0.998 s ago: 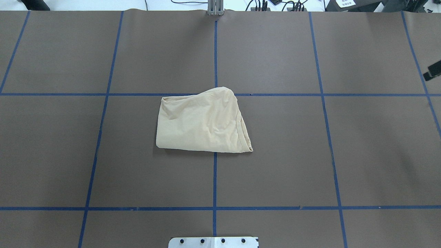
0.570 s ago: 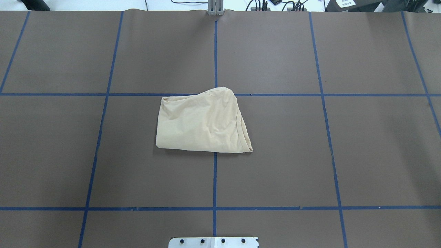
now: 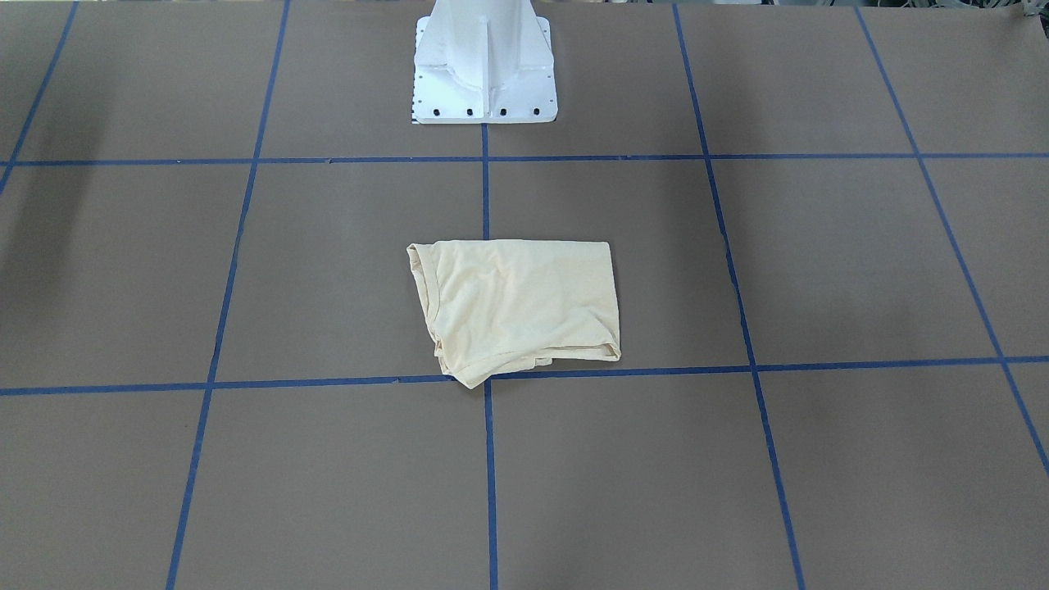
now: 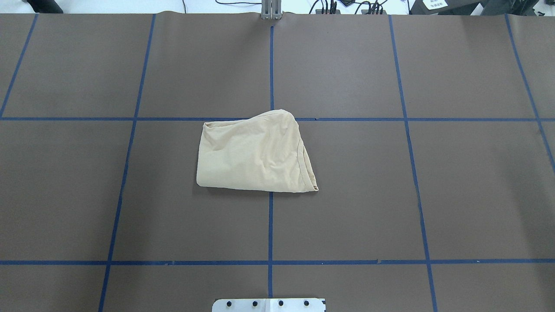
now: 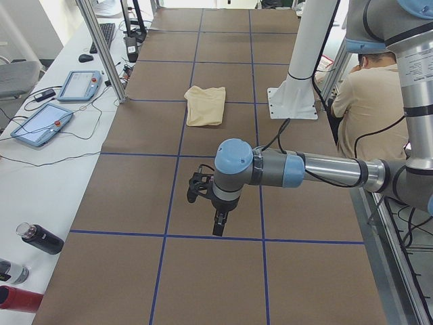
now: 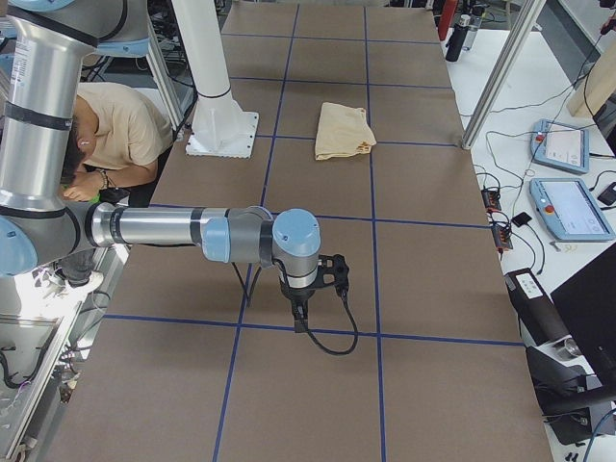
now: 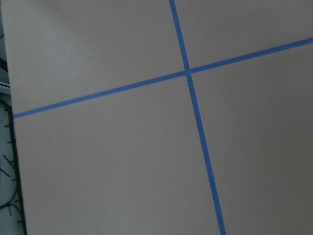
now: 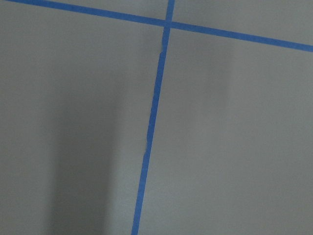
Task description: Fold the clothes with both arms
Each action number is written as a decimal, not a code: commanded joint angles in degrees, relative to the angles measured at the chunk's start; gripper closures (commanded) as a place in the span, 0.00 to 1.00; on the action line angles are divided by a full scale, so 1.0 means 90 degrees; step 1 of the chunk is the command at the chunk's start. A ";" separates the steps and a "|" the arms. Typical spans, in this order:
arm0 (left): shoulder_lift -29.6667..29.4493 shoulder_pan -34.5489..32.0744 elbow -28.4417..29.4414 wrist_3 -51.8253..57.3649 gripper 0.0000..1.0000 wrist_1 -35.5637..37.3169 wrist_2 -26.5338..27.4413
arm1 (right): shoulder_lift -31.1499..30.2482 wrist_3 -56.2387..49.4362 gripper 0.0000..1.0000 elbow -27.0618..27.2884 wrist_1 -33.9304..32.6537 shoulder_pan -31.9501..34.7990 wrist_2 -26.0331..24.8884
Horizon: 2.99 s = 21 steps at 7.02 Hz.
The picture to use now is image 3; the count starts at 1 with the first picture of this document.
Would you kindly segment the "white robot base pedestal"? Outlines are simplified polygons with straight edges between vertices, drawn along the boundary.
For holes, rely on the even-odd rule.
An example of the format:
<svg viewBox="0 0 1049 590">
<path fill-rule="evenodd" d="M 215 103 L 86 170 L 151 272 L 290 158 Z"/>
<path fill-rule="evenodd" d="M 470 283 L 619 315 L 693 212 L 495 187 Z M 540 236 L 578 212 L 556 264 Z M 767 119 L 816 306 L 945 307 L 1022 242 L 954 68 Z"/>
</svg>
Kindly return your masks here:
<svg viewBox="0 0 1049 590">
<path fill-rule="evenodd" d="M 416 22 L 411 120 L 517 125 L 558 115 L 551 24 L 529 1 L 438 1 Z"/>
</svg>

